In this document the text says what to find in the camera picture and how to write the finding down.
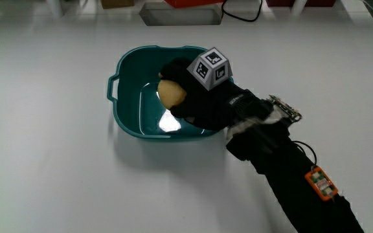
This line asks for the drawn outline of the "person's right hand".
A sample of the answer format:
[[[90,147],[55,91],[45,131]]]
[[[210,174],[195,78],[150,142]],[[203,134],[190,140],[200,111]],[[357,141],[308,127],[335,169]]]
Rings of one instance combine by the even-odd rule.
[[[186,92],[181,103],[169,107],[171,114],[199,128],[220,130],[246,118],[265,120],[273,111],[268,101],[229,80],[229,61],[215,48],[193,60],[174,58],[163,65],[159,74]]]

